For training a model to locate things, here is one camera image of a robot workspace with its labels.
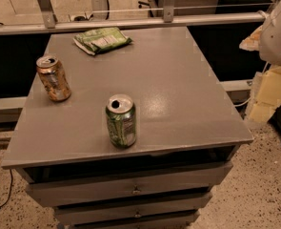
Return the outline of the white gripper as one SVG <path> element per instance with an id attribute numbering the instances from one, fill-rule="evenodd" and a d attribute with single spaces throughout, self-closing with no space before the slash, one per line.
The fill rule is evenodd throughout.
<path id="1" fill-rule="evenodd" d="M 281 1 L 264 21 L 240 44 L 241 50 L 259 50 L 260 58 L 272 64 L 262 74 L 258 92 L 248 113 L 255 122 L 268 122 L 281 106 Z"/>

